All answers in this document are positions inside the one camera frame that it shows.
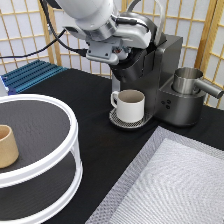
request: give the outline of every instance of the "black cable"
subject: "black cable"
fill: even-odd
[[[59,34],[58,38],[61,38],[65,32],[66,32],[66,30],[63,30],[63,31]],[[4,59],[4,58],[27,58],[27,57],[30,57],[30,56],[32,56],[32,55],[34,55],[34,54],[38,54],[38,53],[40,53],[40,52],[42,52],[42,51],[45,51],[47,48],[49,48],[51,45],[53,45],[53,44],[54,44],[55,42],[57,42],[57,41],[58,41],[58,40],[55,39],[55,40],[53,40],[52,42],[50,42],[46,47],[42,48],[42,49],[39,50],[39,51],[30,53],[30,54],[26,54],[26,55],[23,55],[23,56],[4,56],[4,57],[0,57],[0,59]]]
[[[140,22],[137,22],[138,25],[141,25],[141,26],[144,26],[147,30],[147,33],[149,32],[149,28],[144,24],[144,23],[140,23]]]
[[[46,9],[46,7],[44,6],[43,1],[42,1],[42,0],[39,0],[39,2],[40,2],[40,4],[41,4],[42,9],[43,9],[43,11],[44,11],[44,14],[45,14],[45,16],[46,16],[47,23],[48,23],[48,25],[50,26],[51,31],[52,31],[53,35],[55,36],[55,38],[57,39],[57,41],[58,41],[64,48],[66,48],[67,50],[69,50],[69,51],[73,51],[73,52],[75,52],[75,53],[81,55],[82,57],[86,57],[87,49],[73,49],[73,48],[70,48],[69,46],[65,45],[65,44],[58,38],[56,32],[54,31],[54,28],[53,28],[53,26],[52,26],[51,20],[50,20],[50,18],[49,18],[47,9]]]

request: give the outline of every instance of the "coffee machine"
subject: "coffee machine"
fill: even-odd
[[[121,15],[136,17],[136,13],[131,10]],[[157,29],[155,24],[146,17],[144,20],[152,34],[155,34]],[[201,87],[192,94],[183,94],[174,90],[174,74],[178,68],[182,44],[182,37],[162,34],[157,47],[151,42],[147,49],[133,52],[129,60],[116,66],[110,66],[113,72],[114,90],[117,88],[120,91],[134,89],[144,93],[146,98],[143,121],[136,124],[125,124],[116,118],[113,110],[110,113],[110,120],[114,125],[130,130],[144,126],[152,117],[155,117],[178,127],[192,126],[200,119],[206,93],[217,98],[223,95],[221,89],[209,84],[205,84],[205,88]]]

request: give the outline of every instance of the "blue object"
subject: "blue object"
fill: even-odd
[[[7,86],[10,90],[13,90],[13,93],[21,93],[22,91],[29,89],[45,79],[48,79],[65,70],[67,70],[67,68],[36,60],[3,75],[2,79],[5,86]]]

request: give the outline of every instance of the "round tray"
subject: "round tray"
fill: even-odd
[[[78,141],[73,111],[65,103],[47,96],[1,97],[0,124],[12,127],[20,153],[13,165],[0,169],[0,188],[46,172]]]
[[[73,198],[81,177],[82,170],[76,170],[74,158],[69,153],[40,176],[0,189],[0,223],[43,223]]]
[[[142,120],[135,123],[125,123],[117,117],[116,109],[113,109],[109,114],[110,122],[116,127],[125,131],[138,130],[139,128],[144,127],[151,120],[151,118],[152,118],[152,115],[145,112]]]

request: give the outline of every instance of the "white mug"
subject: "white mug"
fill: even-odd
[[[111,104],[116,108],[117,117],[123,122],[135,123],[144,117],[145,96],[137,90],[113,92]]]

